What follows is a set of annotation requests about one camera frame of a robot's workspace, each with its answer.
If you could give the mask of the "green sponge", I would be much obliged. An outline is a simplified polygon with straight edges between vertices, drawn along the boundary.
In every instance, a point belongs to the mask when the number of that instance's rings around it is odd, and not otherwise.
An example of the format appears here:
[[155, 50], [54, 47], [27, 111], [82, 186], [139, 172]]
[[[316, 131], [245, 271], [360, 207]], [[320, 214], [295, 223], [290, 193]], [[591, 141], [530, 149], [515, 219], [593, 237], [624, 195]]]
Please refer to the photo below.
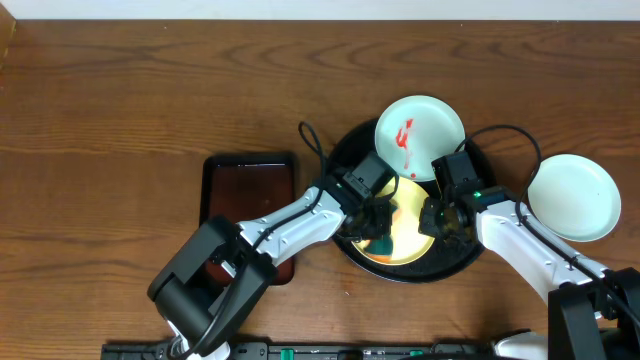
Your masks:
[[383, 235], [381, 238], [371, 240], [365, 247], [365, 251], [374, 256], [391, 257], [394, 243], [390, 235]]

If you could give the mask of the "yellow plate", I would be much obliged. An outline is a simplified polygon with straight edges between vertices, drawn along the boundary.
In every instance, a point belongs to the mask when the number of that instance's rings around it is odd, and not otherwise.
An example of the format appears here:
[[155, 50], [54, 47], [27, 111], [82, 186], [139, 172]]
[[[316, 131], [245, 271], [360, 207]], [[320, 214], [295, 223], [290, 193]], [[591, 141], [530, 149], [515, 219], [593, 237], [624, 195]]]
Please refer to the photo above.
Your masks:
[[399, 186], [390, 199], [390, 233], [394, 243], [391, 257], [374, 256], [365, 251], [371, 240], [353, 242], [357, 251], [366, 259], [389, 266], [406, 265], [422, 257], [432, 246], [434, 238], [418, 232], [419, 215], [428, 194], [417, 183], [399, 178]]

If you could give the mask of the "mint plate with red streak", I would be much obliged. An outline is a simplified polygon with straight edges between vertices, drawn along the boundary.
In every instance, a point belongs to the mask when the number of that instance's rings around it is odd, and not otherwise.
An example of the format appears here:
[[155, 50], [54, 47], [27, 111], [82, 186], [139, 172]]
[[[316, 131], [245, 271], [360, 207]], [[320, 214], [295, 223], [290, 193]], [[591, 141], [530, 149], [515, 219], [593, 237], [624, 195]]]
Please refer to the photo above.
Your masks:
[[434, 180], [431, 163], [451, 154], [464, 138], [459, 115], [445, 102], [425, 95], [392, 103], [374, 131], [377, 154], [399, 176], [415, 182]]

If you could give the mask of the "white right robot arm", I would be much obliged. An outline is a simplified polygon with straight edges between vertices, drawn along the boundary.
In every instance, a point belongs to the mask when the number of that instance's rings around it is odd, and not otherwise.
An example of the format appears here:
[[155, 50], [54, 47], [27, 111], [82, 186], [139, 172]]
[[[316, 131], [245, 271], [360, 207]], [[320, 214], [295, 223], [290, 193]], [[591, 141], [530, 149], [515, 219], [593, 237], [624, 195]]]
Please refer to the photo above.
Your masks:
[[491, 359], [636, 359], [639, 272], [612, 270], [570, 247], [498, 186], [453, 201], [428, 197], [421, 233], [466, 230], [504, 259], [546, 302], [548, 333], [520, 332], [492, 345]]

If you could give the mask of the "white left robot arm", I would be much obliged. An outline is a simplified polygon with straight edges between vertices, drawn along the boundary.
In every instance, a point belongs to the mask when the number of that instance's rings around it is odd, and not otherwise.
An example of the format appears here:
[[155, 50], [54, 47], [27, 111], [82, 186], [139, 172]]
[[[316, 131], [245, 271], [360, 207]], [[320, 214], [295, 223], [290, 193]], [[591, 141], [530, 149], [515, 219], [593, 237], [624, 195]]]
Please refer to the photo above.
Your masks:
[[175, 332], [171, 359], [207, 359], [228, 348], [281, 263], [333, 237], [398, 175], [328, 176], [293, 203], [255, 220], [205, 221], [152, 280], [147, 295]]

